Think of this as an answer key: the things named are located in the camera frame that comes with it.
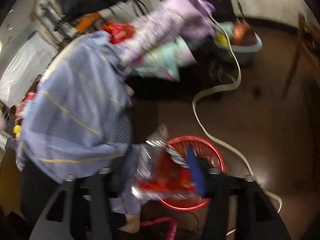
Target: yellow object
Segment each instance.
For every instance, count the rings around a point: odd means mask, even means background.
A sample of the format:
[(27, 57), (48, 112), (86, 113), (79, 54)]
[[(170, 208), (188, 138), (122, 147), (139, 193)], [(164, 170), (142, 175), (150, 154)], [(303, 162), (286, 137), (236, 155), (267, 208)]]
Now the yellow object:
[(218, 33), (215, 38), (222, 46), (228, 46), (228, 40), (223, 34)]
[(21, 131), (20, 125), (16, 125), (15, 127), (13, 127), (13, 133), (17, 134), (17, 133), (20, 133), (20, 131)]

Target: power cord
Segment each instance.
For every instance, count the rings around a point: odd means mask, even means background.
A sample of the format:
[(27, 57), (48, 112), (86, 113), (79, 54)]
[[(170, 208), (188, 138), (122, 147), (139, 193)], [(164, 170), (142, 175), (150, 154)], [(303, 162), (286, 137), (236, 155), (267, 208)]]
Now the power cord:
[[(217, 93), (217, 92), (222, 92), (222, 91), (230, 91), (230, 90), (235, 90), (239, 87), (240, 83), (241, 83), (241, 70), (240, 70), (240, 66), (239, 66), (239, 63), (236, 59), (236, 56), (235, 54), (233, 53), (232, 51), (232, 47), (231, 47), (231, 43), (230, 43), (230, 39), (228, 37), (228, 34), (226, 32), (226, 30), (215, 20), (213, 19), (211, 16), (210, 16), (212, 22), (214, 22), (219, 28), (221, 28), (224, 33), (225, 33), (225, 36), (227, 38), (227, 41), (228, 41), (228, 47), (230, 49), (230, 53), (231, 55), (233, 56), (233, 58), (235, 59), (235, 62), (236, 62), (236, 66), (237, 66), (237, 70), (238, 70), (238, 77), (237, 79), (232, 83), (232, 84), (222, 84), (222, 85), (218, 85), (218, 86), (215, 86), (215, 87), (212, 87), (212, 88), (209, 88), (209, 89), (206, 89), (206, 90), (203, 90), (201, 92), (199, 92), (198, 94), (195, 95), (195, 97), (193, 98), (192, 100), (192, 109), (193, 109), (193, 113), (195, 114), (195, 117), (198, 121), (198, 124), (200, 125), (200, 127), (202, 128), (202, 130), (204, 131), (204, 133), (212, 140), (214, 141), (215, 143), (217, 144), (220, 144), (221, 146), (229, 149), (230, 151), (232, 151), (233, 153), (235, 153), (236, 155), (239, 156), (240, 159), (242, 159), (242, 161), (244, 162), (244, 164), (247, 166), (247, 169), (249, 171), (249, 174), (254, 178), (254, 180), (258, 183), (256, 177), (254, 176), (253, 174), (253, 171), (252, 171), (252, 168), (247, 160), (247, 158), (241, 153), (239, 152), (236, 148), (232, 147), (231, 145), (229, 145), (228, 143), (222, 141), (222, 140), (219, 140), (218, 138), (215, 138), (213, 137), (210, 133), (208, 133), (206, 131), (206, 129), (204, 128), (204, 126), (201, 124), (199, 118), (198, 118), (198, 115), (197, 115), (197, 112), (196, 112), (196, 104), (198, 103), (198, 101), (208, 95), (212, 95), (214, 93)], [(281, 208), (282, 208), (282, 199), (274, 194), (274, 193), (271, 193), (267, 190), (264, 190), (264, 193), (266, 195), (268, 195), (269, 197), (275, 199), (276, 201), (278, 201), (279, 203), (279, 208), (278, 208), (278, 213), (280, 212)], [(236, 229), (233, 229), (231, 231), (229, 231), (227, 233), (227, 236), (234, 233), (236, 231)]]

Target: pink strap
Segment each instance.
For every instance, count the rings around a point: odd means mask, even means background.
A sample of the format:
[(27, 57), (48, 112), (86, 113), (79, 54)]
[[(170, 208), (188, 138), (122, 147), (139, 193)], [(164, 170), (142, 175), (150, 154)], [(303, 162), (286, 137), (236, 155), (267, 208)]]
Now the pink strap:
[(169, 233), (168, 233), (168, 236), (167, 236), (166, 240), (174, 240), (174, 237), (176, 236), (177, 224), (178, 223), (172, 217), (161, 217), (161, 218), (158, 218), (158, 219), (153, 220), (153, 221), (144, 221), (144, 222), (141, 222), (141, 226), (142, 227), (151, 226), (151, 225), (154, 225), (154, 224), (159, 224), (159, 223), (163, 223), (163, 222), (167, 222), (167, 221), (170, 222), (170, 229), (169, 229)]

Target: lavender clothing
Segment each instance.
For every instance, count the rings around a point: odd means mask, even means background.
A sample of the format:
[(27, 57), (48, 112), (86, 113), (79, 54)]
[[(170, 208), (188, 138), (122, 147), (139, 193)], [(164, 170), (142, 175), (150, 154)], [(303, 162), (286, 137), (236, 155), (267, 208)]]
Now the lavender clothing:
[(178, 36), (203, 38), (214, 34), (210, 20), (212, 11), (213, 5), (205, 0), (162, 0), (152, 13), (133, 21), (135, 35), (117, 45), (122, 50), (122, 65)]

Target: brown wooden chair leg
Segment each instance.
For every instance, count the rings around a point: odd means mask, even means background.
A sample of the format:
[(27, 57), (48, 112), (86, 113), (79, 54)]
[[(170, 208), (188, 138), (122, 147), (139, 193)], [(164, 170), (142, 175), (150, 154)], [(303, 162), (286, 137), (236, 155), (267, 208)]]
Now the brown wooden chair leg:
[(288, 77), (285, 81), (284, 84), (284, 89), (282, 92), (282, 97), (285, 98), (288, 90), (290, 88), (291, 85), (291, 81), (293, 79), (294, 74), (297, 71), (297, 67), (298, 67), (298, 63), (299, 63), (299, 58), (300, 58), (300, 54), (301, 54), (301, 50), (302, 50), (302, 41), (303, 41), (303, 34), (304, 34), (304, 22), (305, 22), (305, 18), (303, 15), (299, 14), (299, 30), (298, 30), (298, 41), (297, 41), (297, 47), (296, 47), (296, 51), (292, 60), (292, 66), (290, 68)]

